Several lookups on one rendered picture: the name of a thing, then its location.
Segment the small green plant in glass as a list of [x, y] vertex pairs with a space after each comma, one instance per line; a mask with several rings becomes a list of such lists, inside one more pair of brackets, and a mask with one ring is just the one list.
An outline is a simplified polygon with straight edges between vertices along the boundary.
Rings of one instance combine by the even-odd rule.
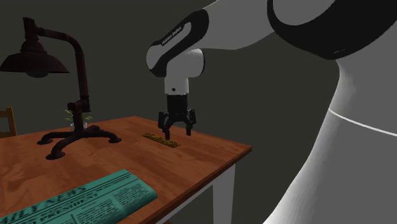
[[[64, 111], [69, 115], [69, 118], [66, 118], [66, 120], [71, 122], [71, 124], [70, 124], [71, 130], [74, 131], [75, 130], [74, 116], [69, 110], [65, 109]], [[82, 120], [83, 120], [83, 128], [86, 129], [88, 127], [87, 121], [92, 119], [91, 114], [90, 113], [82, 113], [81, 115], [82, 115]]]

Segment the folded teal newspaper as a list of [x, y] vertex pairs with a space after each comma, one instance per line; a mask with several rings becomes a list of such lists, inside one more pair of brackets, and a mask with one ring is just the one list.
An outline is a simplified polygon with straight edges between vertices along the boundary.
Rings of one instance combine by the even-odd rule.
[[157, 199], [123, 169], [0, 218], [0, 224], [117, 224]]

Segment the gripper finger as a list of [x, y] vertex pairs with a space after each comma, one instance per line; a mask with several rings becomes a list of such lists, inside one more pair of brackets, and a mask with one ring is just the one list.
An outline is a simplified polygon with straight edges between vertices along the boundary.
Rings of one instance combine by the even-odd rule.
[[158, 113], [158, 128], [162, 130], [162, 132], [165, 134], [165, 139], [169, 140], [170, 137], [170, 125], [168, 122], [169, 114], [168, 112], [163, 112], [160, 111]]
[[186, 124], [186, 135], [190, 136], [192, 134], [192, 128], [196, 124], [197, 119], [195, 116], [195, 110], [194, 109], [188, 109], [187, 110], [187, 116], [185, 120]]

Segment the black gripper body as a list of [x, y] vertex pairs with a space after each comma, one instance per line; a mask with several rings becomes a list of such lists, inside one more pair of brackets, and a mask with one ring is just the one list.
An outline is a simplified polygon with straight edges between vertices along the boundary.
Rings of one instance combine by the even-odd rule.
[[167, 109], [167, 121], [189, 122], [187, 95], [167, 95]]

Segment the wooden chair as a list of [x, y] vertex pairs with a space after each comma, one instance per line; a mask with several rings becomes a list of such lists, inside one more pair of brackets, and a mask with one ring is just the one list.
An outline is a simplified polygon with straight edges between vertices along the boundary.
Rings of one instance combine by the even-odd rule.
[[6, 118], [9, 126], [9, 131], [0, 131], [0, 138], [17, 136], [13, 108], [7, 107], [4, 111], [0, 111], [0, 118]]

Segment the wooden table with white legs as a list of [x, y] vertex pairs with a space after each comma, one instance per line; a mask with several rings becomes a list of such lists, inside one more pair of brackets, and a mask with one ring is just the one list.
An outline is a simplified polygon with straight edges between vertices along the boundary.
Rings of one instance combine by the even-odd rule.
[[146, 138], [159, 134], [157, 123], [131, 116], [100, 122], [121, 141], [80, 139], [64, 157], [47, 160], [50, 144], [42, 132], [0, 139], [0, 216], [125, 169], [157, 192], [157, 199], [122, 224], [162, 224], [208, 188], [213, 189], [214, 224], [231, 224], [235, 165], [252, 148], [227, 139], [171, 128], [178, 147]]

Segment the flat yellow patterned bar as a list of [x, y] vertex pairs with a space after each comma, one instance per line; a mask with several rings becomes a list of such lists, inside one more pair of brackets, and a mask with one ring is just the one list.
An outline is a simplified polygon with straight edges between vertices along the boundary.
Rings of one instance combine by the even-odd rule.
[[160, 144], [166, 145], [168, 147], [171, 148], [176, 148], [178, 146], [180, 146], [181, 144], [175, 142], [175, 141], [171, 141], [171, 140], [166, 140], [164, 137], [155, 135], [155, 134], [151, 134], [151, 133], [145, 133], [142, 135], [143, 137], [150, 139], [152, 141], [158, 142]]

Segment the dark pipe desk lamp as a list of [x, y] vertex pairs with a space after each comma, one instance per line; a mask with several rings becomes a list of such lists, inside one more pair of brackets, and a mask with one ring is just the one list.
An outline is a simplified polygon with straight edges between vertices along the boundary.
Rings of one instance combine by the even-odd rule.
[[80, 99], [67, 104], [68, 110], [73, 115], [74, 130], [69, 132], [49, 132], [37, 142], [38, 145], [44, 145], [52, 143], [56, 138], [60, 139], [54, 145], [50, 154], [46, 156], [46, 159], [56, 160], [62, 158], [66, 155], [62, 151], [66, 146], [84, 138], [107, 137], [110, 143], [121, 142], [122, 139], [116, 134], [105, 131], [97, 125], [91, 125], [87, 128], [83, 126], [83, 113], [90, 112], [90, 98], [85, 55], [78, 41], [66, 33], [38, 27], [32, 18], [24, 17], [23, 23], [25, 41], [18, 53], [7, 56], [0, 65], [0, 71], [25, 73], [33, 78], [43, 78], [50, 73], [68, 73], [69, 71], [65, 65], [58, 58], [49, 55], [43, 48], [43, 45], [39, 42], [40, 36], [68, 42], [75, 52]]

